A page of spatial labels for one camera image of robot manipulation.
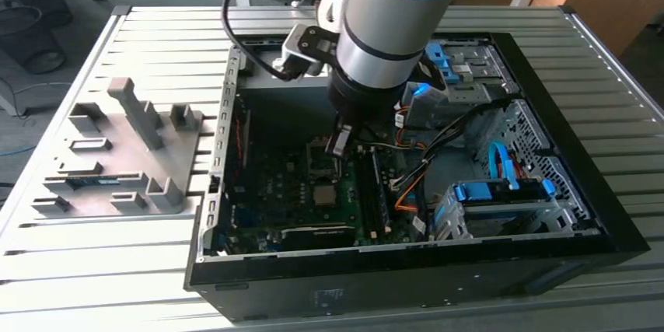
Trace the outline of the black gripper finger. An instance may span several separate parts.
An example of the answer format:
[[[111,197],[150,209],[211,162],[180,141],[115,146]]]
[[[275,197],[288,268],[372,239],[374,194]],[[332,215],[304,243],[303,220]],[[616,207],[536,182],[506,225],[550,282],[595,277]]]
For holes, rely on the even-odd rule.
[[[344,117],[338,114],[334,130],[326,145],[326,153],[334,157],[347,157],[356,137],[358,125],[347,122]]]

